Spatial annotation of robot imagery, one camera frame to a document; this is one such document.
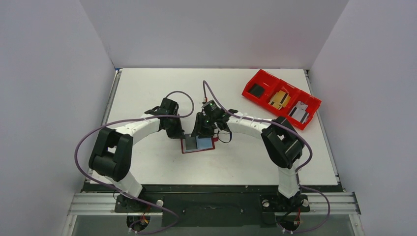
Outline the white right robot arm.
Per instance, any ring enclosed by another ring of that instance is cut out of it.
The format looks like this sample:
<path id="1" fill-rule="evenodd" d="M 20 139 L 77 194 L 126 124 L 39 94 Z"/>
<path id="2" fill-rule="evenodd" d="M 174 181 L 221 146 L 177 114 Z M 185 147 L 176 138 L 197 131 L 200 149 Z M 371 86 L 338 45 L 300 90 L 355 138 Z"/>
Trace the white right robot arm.
<path id="1" fill-rule="evenodd" d="M 192 136 L 212 137 L 215 131 L 245 134 L 263 141 L 269 158 L 278 167 L 278 193 L 287 199 L 300 193 L 297 167 L 304 143 L 285 117 L 255 118 L 234 109 L 225 111 L 210 100 L 196 114 Z"/>

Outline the red leather card holder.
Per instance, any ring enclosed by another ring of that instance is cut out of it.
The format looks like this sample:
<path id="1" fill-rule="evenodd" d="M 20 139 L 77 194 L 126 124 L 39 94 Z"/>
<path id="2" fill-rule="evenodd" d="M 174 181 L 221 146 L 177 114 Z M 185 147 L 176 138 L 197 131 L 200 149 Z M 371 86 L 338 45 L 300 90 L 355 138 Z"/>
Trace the red leather card holder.
<path id="1" fill-rule="evenodd" d="M 192 150 L 192 151 L 185 151 L 184 150 L 184 139 L 180 140 L 181 143 L 181 153 L 182 154 L 186 154 L 186 153 L 193 153 L 193 152 L 201 152 L 201 151 L 207 151 L 207 150 L 213 150 L 215 149 L 215 141 L 217 140 L 216 138 L 213 137 L 209 137 L 209 138 L 201 138 L 199 136 L 196 136 L 197 138 L 197 150 Z"/>

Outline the black striped card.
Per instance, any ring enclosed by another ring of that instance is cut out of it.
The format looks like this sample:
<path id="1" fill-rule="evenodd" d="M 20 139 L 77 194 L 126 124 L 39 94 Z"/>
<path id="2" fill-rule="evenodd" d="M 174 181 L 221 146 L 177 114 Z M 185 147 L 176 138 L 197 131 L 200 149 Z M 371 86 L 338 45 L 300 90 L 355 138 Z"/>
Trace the black striped card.
<path id="1" fill-rule="evenodd" d="M 184 140 L 184 150 L 192 151 L 197 149 L 197 138 L 193 136 L 186 136 Z"/>

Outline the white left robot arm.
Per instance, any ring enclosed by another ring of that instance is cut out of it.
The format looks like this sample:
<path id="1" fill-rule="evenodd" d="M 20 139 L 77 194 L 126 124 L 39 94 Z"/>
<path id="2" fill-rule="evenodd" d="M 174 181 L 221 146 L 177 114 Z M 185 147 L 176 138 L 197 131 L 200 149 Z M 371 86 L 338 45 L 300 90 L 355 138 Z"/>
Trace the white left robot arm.
<path id="1" fill-rule="evenodd" d="M 100 129 L 89 159 L 90 169 L 110 180 L 124 196 L 139 197 L 143 186 L 130 172 L 133 146 L 161 130 L 171 139 L 184 138 L 178 110 L 177 102 L 163 98 L 159 106 L 145 111 L 141 121 Z"/>

